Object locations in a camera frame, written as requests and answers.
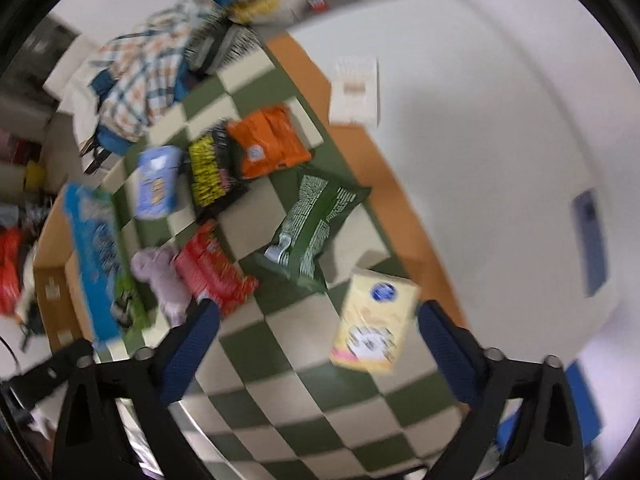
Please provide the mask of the black yellow snack bag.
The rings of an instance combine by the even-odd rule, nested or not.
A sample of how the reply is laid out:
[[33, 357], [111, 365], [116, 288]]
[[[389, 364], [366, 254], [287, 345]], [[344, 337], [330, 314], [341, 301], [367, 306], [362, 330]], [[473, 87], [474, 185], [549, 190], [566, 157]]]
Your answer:
[[189, 144], [186, 172], [196, 222], [215, 220], [248, 192], [239, 154], [239, 145], [228, 133], [228, 120], [217, 122]]

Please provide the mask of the red snack bag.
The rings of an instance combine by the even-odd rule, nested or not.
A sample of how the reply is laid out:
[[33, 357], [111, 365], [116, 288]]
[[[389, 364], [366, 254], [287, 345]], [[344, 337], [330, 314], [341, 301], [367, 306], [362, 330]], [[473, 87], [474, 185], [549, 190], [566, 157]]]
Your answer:
[[213, 220], [201, 224], [174, 259], [174, 267], [194, 298], [213, 300], [221, 317], [228, 318], [254, 295], [259, 280], [230, 261], [216, 227]]

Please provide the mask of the green white checkered tablecloth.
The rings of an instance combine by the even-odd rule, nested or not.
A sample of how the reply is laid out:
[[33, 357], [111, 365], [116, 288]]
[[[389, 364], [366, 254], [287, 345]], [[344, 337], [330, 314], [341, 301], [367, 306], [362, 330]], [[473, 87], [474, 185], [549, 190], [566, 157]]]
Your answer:
[[[140, 152], [152, 144], [186, 148], [221, 119], [280, 103], [290, 108], [314, 166], [359, 183], [292, 80], [258, 48], [193, 90], [104, 178], [129, 255], [166, 242], [182, 247], [196, 231], [186, 182], [178, 186], [186, 198], [167, 219], [134, 218]], [[463, 408], [416, 323], [393, 373], [371, 376], [329, 360], [352, 270], [409, 277], [370, 200], [349, 215], [320, 258], [322, 292], [297, 287], [252, 258], [277, 231], [297, 190], [295, 170], [278, 171], [250, 183], [221, 214], [216, 237], [260, 286], [222, 322], [172, 414], [218, 479], [373, 479], [431, 466], [458, 430]]]

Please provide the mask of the yellow tissue pack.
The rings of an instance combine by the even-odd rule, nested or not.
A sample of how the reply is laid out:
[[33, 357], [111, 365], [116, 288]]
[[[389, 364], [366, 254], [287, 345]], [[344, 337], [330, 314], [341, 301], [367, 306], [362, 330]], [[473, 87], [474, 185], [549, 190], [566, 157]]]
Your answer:
[[408, 278], [355, 270], [329, 354], [332, 364], [370, 374], [390, 373], [420, 296], [421, 287]]

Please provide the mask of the white tissue packet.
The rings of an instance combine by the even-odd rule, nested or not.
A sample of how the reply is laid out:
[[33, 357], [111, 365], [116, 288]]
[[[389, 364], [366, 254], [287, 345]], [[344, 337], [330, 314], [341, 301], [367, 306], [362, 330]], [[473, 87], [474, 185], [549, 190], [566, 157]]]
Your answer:
[[378, 60], [374, 56], [338, 58], [331, 70], [330, 86], [332, 126], [378, 125]]

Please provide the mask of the cardboard box blue exterior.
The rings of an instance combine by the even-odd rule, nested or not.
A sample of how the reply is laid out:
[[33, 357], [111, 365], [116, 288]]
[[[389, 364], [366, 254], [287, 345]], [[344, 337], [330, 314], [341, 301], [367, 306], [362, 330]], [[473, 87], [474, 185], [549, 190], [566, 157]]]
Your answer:
[[34, 258], [35, 292], [52, 351], [84, 338], [125, 342], [151, 326], [132, 276], [111, 195], [68, 184], [56, 196]]

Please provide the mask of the light blue wipes pack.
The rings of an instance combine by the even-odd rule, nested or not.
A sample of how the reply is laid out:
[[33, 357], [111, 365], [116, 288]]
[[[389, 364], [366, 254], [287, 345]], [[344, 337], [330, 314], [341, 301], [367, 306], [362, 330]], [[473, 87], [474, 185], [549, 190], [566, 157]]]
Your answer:
[[156, 146], [139, 157], [138, 195], [134, 216], [140, 220], [168, 217], [177, 207], [177, 182], [183, 151], [175, 145]]

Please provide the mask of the green snack bag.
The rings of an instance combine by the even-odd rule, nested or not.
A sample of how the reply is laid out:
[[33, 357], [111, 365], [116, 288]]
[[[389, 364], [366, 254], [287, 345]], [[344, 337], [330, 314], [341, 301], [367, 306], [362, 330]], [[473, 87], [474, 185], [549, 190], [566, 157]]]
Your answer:
[[314, 166], [295, 169], [298, 197], [270, 242], [253, 258], [262, 268], [311, 292], [325, 292], [319, 259], [370, 188]]

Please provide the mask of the zebra pattern cushion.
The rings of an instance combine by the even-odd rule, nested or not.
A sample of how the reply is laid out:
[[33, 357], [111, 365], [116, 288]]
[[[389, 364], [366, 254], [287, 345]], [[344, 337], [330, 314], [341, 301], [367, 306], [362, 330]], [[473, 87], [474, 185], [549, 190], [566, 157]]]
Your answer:
[[213, 75], [262, 46], [254, 29], [236, 24], [227, 14], [210, 14], [192, 32], [184, 58], [191, 73]]

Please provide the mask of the plaid quilt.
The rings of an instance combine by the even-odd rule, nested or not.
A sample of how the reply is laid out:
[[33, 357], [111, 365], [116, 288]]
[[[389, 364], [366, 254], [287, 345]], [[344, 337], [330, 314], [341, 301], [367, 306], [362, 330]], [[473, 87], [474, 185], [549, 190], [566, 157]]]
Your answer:
[[96, 131], [136, 143], [177, 101], [186, 49], [198, 32], [227, 17], [214, 0], [179, 0], [131, 32], [107, 41], [89, 58], [96, 70]]

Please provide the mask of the blue phone on table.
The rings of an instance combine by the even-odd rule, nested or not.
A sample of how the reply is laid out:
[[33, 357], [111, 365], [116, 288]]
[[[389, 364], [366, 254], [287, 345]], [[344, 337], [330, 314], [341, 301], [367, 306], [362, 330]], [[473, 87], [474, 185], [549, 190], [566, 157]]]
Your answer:
[[587, 298], [593, 297], [608, 280], [608, 255], [594, 189], [577, 195], [572, 203], [577, 245], [582, 258], [582, 277]]

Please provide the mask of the pink plush toy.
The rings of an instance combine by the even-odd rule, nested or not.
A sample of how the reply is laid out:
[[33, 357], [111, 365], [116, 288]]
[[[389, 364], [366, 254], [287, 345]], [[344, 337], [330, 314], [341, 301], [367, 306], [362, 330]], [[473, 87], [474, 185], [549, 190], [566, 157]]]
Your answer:
[[130, 262], [134, 278], [149, 286], [171, 327], [186, 322], [192, 301], [190, 290], [174, 266], [176, 257], [175, 246], [165, 244], [138, 250]]

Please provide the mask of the red plastic bag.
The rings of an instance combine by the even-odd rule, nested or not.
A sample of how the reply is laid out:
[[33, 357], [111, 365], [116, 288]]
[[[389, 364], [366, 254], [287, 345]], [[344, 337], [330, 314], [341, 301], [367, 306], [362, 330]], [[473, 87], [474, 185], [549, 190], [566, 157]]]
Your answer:
[[3, 230], [0, 240], [0, 313], [14, 315], [15, 305], [21, 296], [18, 276], [18, 254], [22, 242], [19, 228]]

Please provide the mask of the orange snack bag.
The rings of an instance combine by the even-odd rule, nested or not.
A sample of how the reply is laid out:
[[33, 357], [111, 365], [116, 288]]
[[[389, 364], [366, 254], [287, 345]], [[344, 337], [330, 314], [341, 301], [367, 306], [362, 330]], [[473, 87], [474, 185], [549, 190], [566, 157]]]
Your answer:
[[238, 122], [229, 122], [227, 132], [242, 151], [240, 173], [244, 180], [311, 161], [284, 104], [266, 106]]

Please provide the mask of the yellow snack box on chair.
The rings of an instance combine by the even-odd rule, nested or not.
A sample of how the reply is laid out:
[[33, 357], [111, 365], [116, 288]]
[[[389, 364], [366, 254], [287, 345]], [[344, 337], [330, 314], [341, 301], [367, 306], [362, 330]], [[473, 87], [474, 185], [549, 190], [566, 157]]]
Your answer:
[[230, 18], [247, 26], [292, 25], [309, 9], [309, 0], [248, 0], [235, 3]]

